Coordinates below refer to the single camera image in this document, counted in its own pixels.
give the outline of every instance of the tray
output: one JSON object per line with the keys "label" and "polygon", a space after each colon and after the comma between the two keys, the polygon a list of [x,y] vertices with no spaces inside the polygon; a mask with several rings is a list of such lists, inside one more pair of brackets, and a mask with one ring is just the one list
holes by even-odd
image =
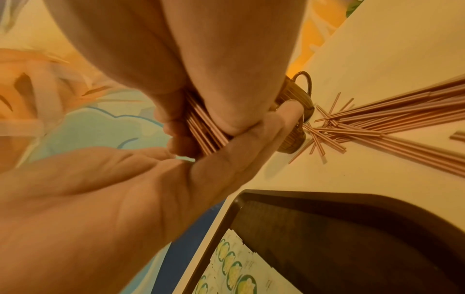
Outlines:
{"label": "tray", "polygon": [[302,293],[465,293],[465,234],[396,199],[244,190],[184,294],[228,228]]}

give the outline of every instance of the tabletop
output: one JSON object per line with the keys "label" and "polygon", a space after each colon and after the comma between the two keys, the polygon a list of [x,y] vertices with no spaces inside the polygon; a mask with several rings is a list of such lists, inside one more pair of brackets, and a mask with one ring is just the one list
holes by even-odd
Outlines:
{"label": "tabletop", "polygon": [[[368,0],[304,66],[312,77],[312,100],[329,109],[338,92],[341,107],[356,106],[465,74],[465,2],[462,0]],[[304,87],[304,81],[297,81]],[[321,118],[315,113],[312,121]],[[465,122],[394,134],[400,138],[465,152],[449,140]],[[465,230],[465,180],[356,142],[347,153],[326,148],[302,154],[274,154],[255,178],[231,194],[218,213],[175,293],[185,288],[229,205],[243,189],[370,193],[426,209]]]}

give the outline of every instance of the dark blue surface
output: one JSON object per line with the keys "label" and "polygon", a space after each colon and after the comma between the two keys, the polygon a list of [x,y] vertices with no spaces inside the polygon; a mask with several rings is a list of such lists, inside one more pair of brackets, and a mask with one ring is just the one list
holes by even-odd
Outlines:
{"label": "dark blue surface", "polygon": [[171,243],[156,277],[152,294],[170,294],[181,279],[223,202],[210,208],[184,234]]}

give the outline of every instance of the white table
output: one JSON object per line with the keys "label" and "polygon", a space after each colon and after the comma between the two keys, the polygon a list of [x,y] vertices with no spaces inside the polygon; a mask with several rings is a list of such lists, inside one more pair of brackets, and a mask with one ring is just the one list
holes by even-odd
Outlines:
{"label": "white table", "polygon": [[[313,81],[312,99],[337,109],[351,97],[363,105],[465,74],[465,1],[367,0],[305,66]],[[312,120],[320,116],[315,113]],[[465,153],[449,140],[465,122],[395,134]],[[347,153],[275,154],[255,178],[225,201],[181,278],[185,288],[220,221],[243,189],[370,193],[424,208],[465,231],[465,179],[349,142]]]}

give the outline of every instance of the skin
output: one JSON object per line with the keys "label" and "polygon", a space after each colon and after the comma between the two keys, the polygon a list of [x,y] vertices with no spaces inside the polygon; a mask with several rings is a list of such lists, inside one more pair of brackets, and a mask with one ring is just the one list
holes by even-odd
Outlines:
{"label": "skin", "polygon": [[[302,117],[296,101],[267,110],[305,2],[46,4],[86,58],[153,99],[173,139],[168,149],[87,148],[0,174],[0,293],[118,293],[204,211],[251,180]],[[194,87],[236,137],[191,163],[172,153],[198,154],[182,121],[182,89]]]}

